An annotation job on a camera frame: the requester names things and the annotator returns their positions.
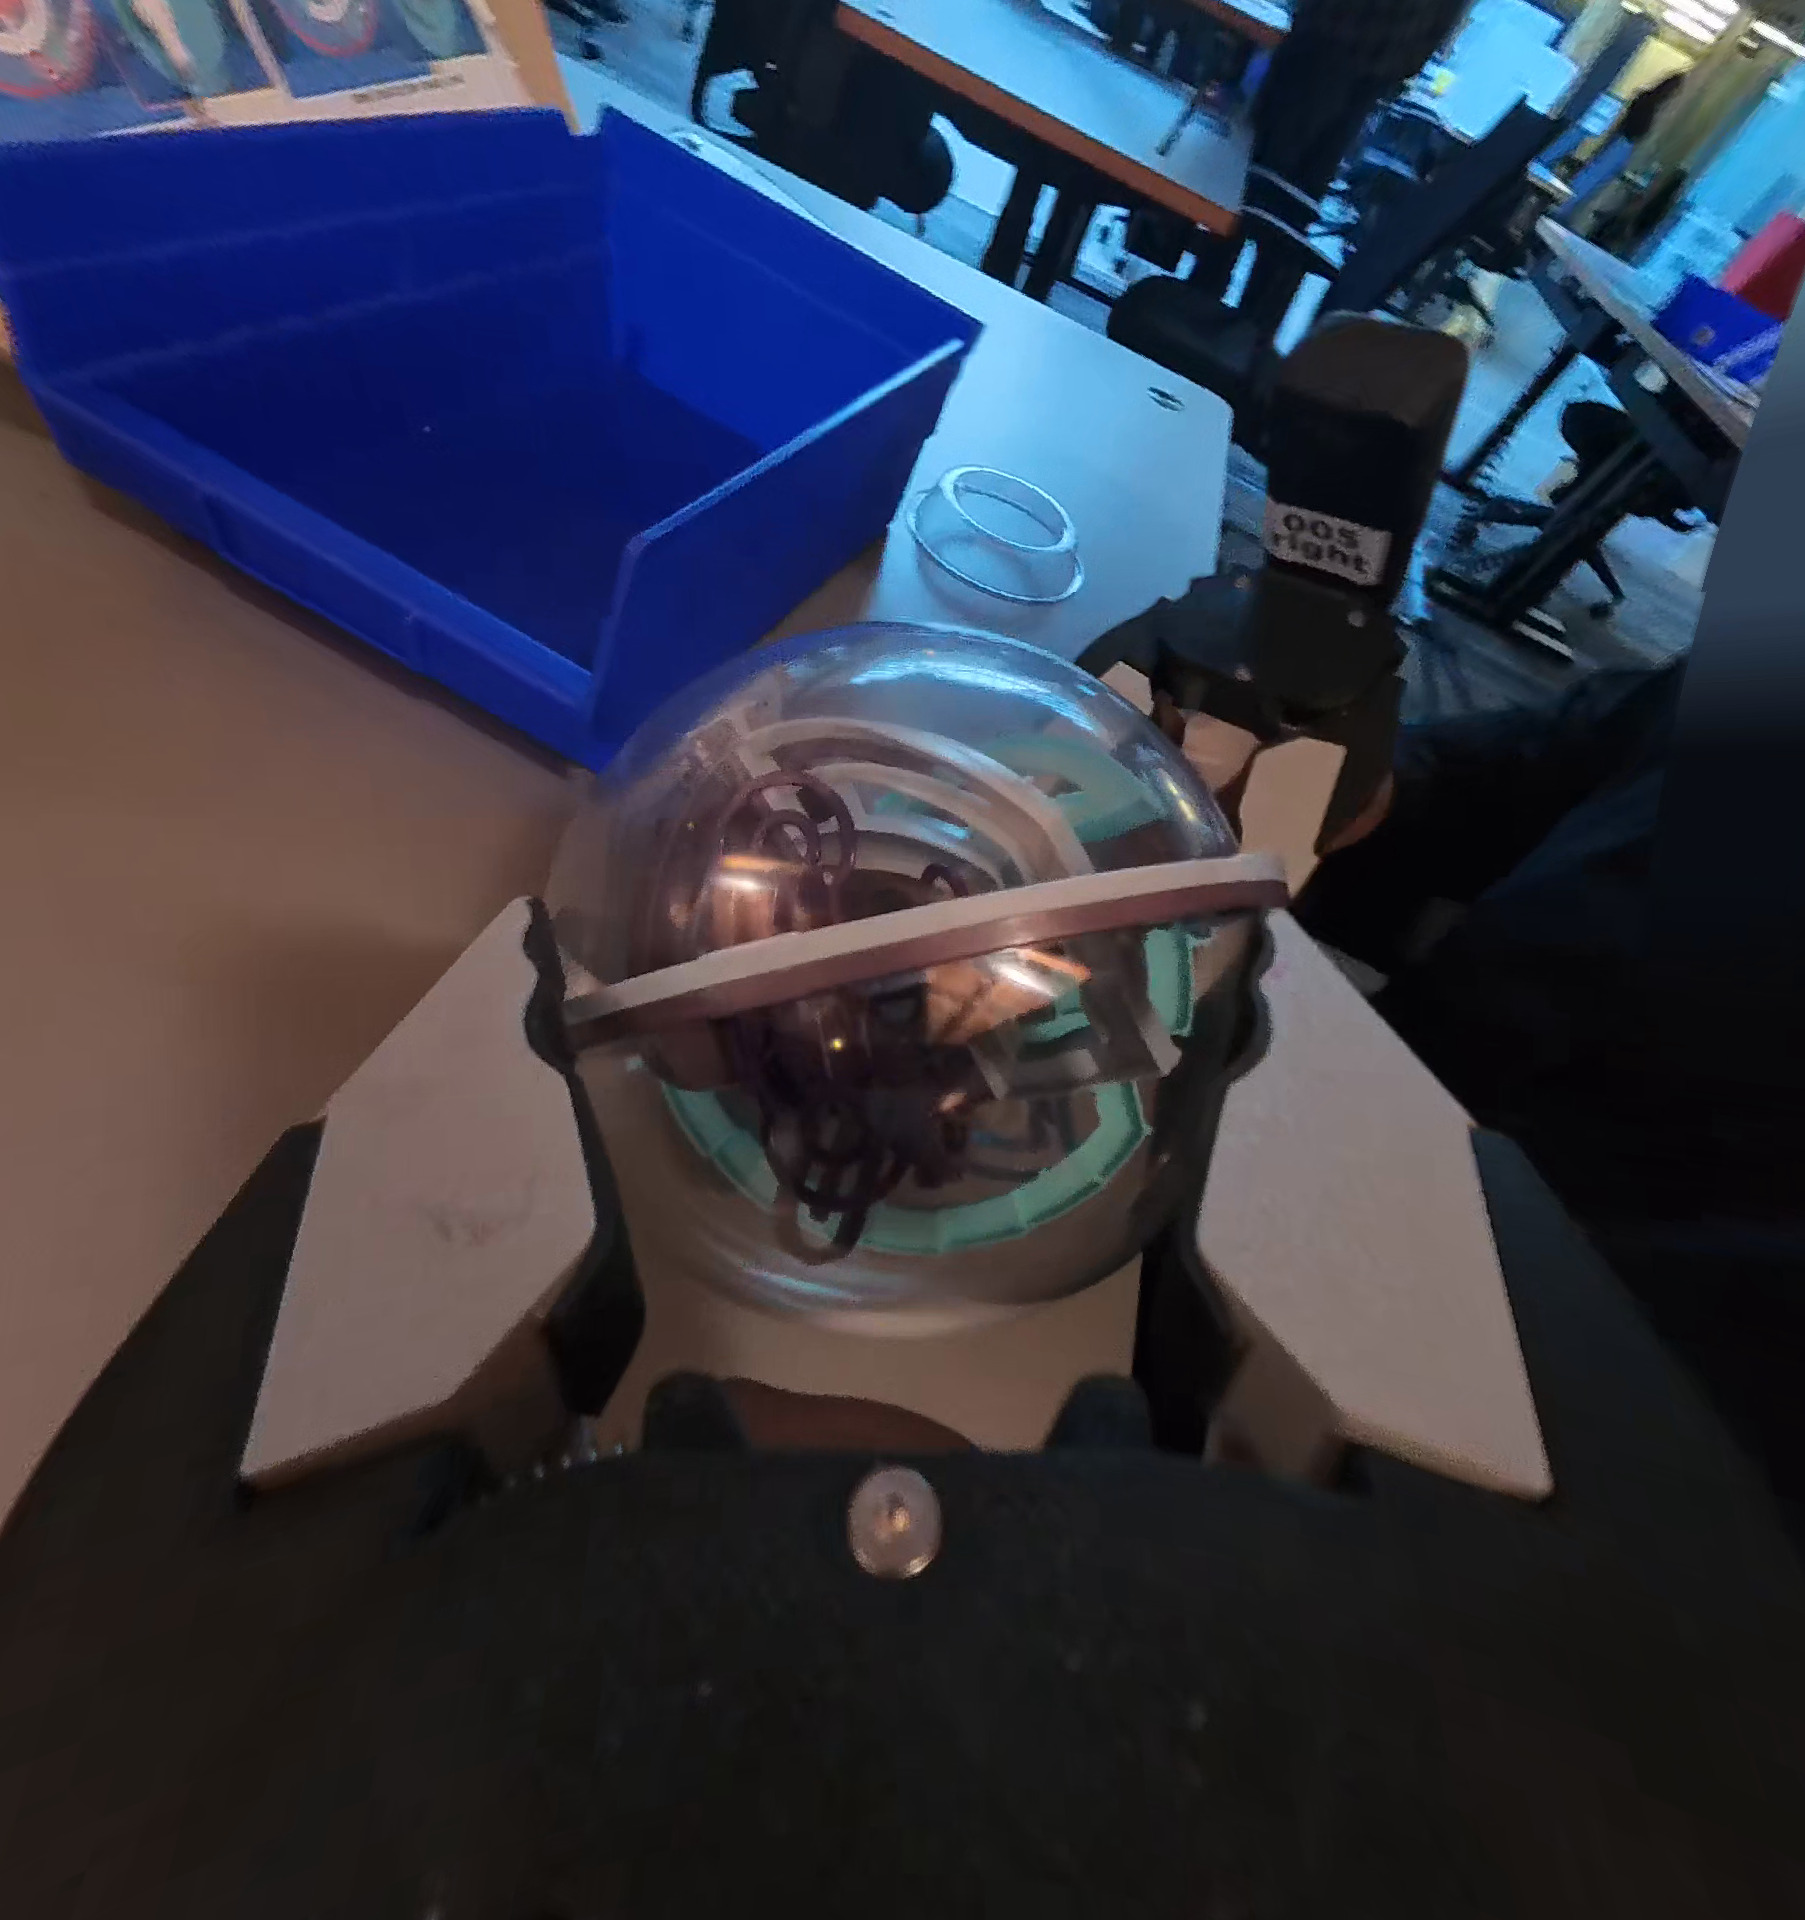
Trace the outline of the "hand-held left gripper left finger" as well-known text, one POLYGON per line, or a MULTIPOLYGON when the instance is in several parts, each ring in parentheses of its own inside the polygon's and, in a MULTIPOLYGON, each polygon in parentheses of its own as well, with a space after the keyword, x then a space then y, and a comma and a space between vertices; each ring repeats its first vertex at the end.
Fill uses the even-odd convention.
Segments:
POLYGON ((514 900, 328 1102, 246 1484, 434 1437, 507 1473, 602 1418, 644 1302, 563 997, 514 900))

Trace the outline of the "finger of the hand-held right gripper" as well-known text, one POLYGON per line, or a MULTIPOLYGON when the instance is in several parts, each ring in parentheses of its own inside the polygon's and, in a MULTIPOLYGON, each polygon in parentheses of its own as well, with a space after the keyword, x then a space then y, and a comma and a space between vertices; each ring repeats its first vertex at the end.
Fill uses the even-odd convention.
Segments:
POLYGON ((1214 715, 1185 717, 1185 758, 1237 827, 1245 852, 1281 861, 1289 892, 1313 878, 1347 750, 1296 733, 1272 741, 1214 715))

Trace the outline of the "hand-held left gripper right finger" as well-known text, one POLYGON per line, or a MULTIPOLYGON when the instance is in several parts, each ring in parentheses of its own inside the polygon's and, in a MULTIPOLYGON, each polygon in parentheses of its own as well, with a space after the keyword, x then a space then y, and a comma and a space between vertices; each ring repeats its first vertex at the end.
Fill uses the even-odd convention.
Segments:
POLYGON ((1154 1444, 1315 1482, 1365 1450, 1554 1491, 1466 1108, 1291 916, 1201 948, 1188 1158, 1141 1260, 1154 1444))

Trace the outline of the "clear plastic maze ball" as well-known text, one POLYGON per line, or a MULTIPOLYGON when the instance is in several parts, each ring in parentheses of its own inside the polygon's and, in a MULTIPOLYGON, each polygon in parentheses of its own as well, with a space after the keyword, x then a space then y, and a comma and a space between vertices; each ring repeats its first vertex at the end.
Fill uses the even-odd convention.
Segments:
POLYGON ((663 1257, 927 1332, 1082 1292, 1202 1198, 1287 901, 1120 692, 898 622, 670 695, 580 778, 544 894, 663 1257))

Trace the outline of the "person's right forearm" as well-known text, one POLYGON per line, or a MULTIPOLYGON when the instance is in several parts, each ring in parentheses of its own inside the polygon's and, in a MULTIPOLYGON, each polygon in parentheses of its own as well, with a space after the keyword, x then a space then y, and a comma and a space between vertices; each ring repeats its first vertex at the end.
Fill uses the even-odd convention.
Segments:
POLYGON ((1368 801, 1324 841, 1296 908, 1320 944, 1378 971, 1437 905, 1557 880, 1573 852, 1653 832, 1688 654, 1606 666, 1543 703, 1405 726, 1368 801))

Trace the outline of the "person's left hand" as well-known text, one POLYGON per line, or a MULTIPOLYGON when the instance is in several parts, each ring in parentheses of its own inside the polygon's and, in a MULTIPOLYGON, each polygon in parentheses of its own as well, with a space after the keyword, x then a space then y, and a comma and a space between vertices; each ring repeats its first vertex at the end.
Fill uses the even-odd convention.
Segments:
POLYGON ((915 1456, 974 1447, 956 1428, 898 1403, 800 1394, 741 1375, 723 1380, 720 1387, 757 1450, 915 1456))

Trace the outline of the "black office chair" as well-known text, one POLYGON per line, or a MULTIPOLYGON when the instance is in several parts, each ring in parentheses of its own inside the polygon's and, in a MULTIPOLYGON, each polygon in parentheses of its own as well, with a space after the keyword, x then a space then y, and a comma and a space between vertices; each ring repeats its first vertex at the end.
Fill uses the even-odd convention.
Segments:
POLYGON ((1226 302, 1194 276, 1154 276, 1123 292, 1107 336, 1243 410, 1272 374, 1281 331, 1307 280, 1320 282, 1319 322, 1382 311, 1437 259, 1507 209, 1557 120, 1511 106, 1481 137, 1455 146, 1432 170, 1393 173, 1362 146, 1332 219, 1265 168, 1251 172, 1243 234, 1259 285, 1226 302))

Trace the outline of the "person's black clothing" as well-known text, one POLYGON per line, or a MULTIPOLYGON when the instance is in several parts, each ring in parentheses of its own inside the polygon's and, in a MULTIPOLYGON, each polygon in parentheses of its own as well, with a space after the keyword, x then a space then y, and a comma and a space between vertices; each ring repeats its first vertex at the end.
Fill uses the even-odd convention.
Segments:
POLYGON ((1534 1156, 1805 1547, 1805 1085, 1776 1072, 1774 1012, 1708 1001, 1644 897, 1433 896, 1337 945, 1534 1156))

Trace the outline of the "white office desk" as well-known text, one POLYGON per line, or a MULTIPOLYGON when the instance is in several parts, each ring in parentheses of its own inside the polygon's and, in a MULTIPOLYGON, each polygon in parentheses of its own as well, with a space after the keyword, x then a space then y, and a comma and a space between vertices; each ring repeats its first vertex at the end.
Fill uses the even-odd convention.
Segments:
POLYGON ((960 108, 1005 125, 1038 163, 1109 205, 1145 205, 1213 234, 1245 203, 1243 108, 1115 51, 1045 4, 837 4, 839 29, 960 108))
POLYGON ((1641 273, 1555 217, 1540 219, 1536 239, 1545 255, 1542 284, 1608 316, 1609 326, 1664 372, 1667 385, 1682 392, 1721 438, 1744 450, 1759 399, 1734 393, 1729 383, 1706 372, 1686 347, 1660 329, 1641 273))

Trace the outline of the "small blue storage bin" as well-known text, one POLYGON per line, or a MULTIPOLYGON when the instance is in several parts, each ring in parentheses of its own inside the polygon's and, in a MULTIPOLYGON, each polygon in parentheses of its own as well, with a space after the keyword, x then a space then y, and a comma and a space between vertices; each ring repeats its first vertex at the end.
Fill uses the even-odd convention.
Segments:
POLYGON ((1712 378, 1758 388, 1776 363, 1786 322, 1697 273, 1657 308, 1656 329, 1712 378))

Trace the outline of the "red box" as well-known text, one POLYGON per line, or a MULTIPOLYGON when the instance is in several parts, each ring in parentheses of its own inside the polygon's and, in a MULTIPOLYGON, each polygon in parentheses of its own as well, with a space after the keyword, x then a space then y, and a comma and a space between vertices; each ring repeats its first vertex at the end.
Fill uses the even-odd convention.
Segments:
POLYGON ((1805 280, 1805 214, 1782 209, 1732 257, 1718 285, 1778 324, 1786 324, 1805 280))

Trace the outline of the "large blue plastic bin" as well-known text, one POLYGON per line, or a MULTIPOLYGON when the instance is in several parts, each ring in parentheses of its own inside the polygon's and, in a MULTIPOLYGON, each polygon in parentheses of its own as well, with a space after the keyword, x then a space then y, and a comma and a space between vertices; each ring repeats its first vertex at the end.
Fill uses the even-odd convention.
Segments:
POLYGON ((0 144, 65 457, 592 770, 878 544, 981 322, 604 111, 0 144))

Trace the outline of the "brown cardboard board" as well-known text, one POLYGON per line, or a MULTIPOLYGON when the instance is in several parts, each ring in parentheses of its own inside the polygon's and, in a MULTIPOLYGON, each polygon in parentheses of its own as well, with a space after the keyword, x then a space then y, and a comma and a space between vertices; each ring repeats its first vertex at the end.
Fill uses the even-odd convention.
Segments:
POLYGON ((555 108, 569 131, 578 117, 555 51, 543 2, 470 2, 470 12, 507 56, 526 100, 536 108, 555 108))

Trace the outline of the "printed instruction sheet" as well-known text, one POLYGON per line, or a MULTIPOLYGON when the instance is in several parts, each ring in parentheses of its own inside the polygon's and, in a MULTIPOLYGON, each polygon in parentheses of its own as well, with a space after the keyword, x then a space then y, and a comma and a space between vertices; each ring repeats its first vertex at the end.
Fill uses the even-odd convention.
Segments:
POLYGON ((0 140, 528 101, 487 4, 0 2, 0 140))

